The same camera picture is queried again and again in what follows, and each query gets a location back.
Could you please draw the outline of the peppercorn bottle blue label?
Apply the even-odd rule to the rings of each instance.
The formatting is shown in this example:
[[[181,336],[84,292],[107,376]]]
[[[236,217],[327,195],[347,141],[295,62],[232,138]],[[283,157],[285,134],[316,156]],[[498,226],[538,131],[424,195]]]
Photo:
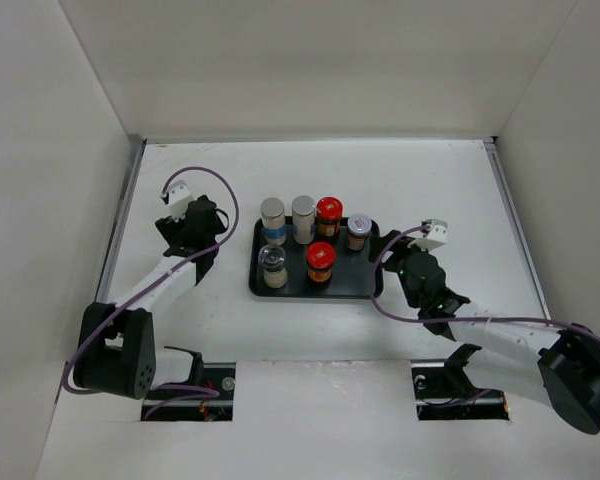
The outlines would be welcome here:
[[[271,245],[283,245],[286,241],[285,205],[277,197],[269,197],[260,206],[262,232]]]

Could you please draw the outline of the pepper grinder clear cap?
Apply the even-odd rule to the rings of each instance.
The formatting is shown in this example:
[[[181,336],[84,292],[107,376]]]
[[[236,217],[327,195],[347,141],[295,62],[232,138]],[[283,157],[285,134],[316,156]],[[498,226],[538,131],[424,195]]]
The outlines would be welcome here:
[[[284,287],[288,280],[286,251],[280,245],[266,244],[258,254],[265,284],[272,289]]]

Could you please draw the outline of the small jar pink label lid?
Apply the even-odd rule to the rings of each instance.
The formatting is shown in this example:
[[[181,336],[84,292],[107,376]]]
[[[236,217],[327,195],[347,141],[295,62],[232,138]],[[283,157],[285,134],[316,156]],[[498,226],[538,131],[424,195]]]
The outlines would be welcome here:
[[[360,251],[371,234],[372,220],[365,214],[352,214],[347,220],[345,245],[351,251]]]

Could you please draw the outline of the dark sauce jar red lid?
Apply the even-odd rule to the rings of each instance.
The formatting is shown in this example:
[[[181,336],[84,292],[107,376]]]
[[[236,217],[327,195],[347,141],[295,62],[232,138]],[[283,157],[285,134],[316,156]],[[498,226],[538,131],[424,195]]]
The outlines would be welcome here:
[[[323,241],[310,244],[305,254],[309,281],[318,287],[325,287],[332,279],[335,261],[336,252],[331,244]]]

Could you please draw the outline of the peppercorn bottle silver cap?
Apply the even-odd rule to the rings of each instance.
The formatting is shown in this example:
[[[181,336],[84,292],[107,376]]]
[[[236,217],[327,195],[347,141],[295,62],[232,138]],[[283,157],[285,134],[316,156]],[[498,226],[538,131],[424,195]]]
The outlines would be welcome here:
[[[314,240],[315,207],[315,201],[308,195],[300,195],[292,201],[292,229],[298,244],[307,245]]]

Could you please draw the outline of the orange sauce jar red lid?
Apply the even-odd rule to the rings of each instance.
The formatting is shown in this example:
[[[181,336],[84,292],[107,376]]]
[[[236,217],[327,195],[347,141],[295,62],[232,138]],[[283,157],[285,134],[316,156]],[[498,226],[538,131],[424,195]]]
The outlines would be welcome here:
[[[324,239],[333,240],[339,235],[343,214],[341,201],[332,196],[321,198],[316,204],[316,232]]]

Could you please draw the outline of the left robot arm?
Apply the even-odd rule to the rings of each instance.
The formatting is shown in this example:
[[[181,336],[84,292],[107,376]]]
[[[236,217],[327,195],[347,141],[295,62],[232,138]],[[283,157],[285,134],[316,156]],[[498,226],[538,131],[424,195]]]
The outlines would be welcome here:
[[[168,249],[136,287],[111,303],[94,302],[86,308],[69,386],[132,399],[159,388],[186,399],[211,394],[204,386],[202,354],[158,348],[153,321],[212,268],[216,237],[227,231],[227,221],[226,212],[205,195],[188,198],[178,218],[156,221]]]

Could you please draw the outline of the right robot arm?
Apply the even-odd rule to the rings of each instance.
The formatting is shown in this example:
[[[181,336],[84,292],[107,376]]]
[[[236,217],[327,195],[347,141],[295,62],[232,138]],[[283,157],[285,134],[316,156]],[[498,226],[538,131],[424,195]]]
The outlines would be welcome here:
[[[444,384],[463,396],[473,389],[509,391],[544,404],[568,425],[600,432],[600,336],[576,323],[505,317],[451,290],[432,249],[446,242],[432,220],[370,240],[373,277],[397,274],[412,323],[459,343],[445,362]]]

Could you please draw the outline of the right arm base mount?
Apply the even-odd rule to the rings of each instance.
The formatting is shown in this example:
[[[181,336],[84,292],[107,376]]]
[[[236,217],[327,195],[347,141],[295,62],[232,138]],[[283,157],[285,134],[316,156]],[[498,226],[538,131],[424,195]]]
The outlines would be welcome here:
[[[479,350],[461,345],[447,359],[411,364],[416,414],[421,421],[509,420],[504,394],[476,388],[464,368]]]

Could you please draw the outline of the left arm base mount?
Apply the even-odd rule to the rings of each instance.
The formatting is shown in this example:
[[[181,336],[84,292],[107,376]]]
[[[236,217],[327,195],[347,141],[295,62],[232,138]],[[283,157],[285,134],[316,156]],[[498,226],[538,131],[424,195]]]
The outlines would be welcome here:
[[[166,347],[156,353],[153,384],[140,419],[149,422],[228,422],[233,419],[237,366],[208,363],[201,353]]]

